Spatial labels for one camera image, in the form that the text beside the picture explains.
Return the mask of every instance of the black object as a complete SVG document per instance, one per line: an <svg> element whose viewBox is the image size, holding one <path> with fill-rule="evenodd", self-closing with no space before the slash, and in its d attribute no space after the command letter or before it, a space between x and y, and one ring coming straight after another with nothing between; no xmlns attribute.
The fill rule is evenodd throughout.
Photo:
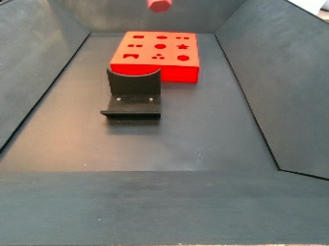
<svg viewBox="0 0 329 246"><path fill-rule="evenodd" d="M111 118L159 118L161 70L143 76L107 72L113 96L109 109L101 113Z"/></svg>

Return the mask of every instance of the red shape sorter block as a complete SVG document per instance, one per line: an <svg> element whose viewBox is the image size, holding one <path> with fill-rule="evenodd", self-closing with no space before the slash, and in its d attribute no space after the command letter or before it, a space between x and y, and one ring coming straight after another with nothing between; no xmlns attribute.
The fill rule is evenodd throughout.
<svg viewBox="0 0 329 246"><path fill-rule="evenodd" d="M127 32L110 63L115 73L145 75L161 68L162 82L198 83L197 35Z"/></svg>

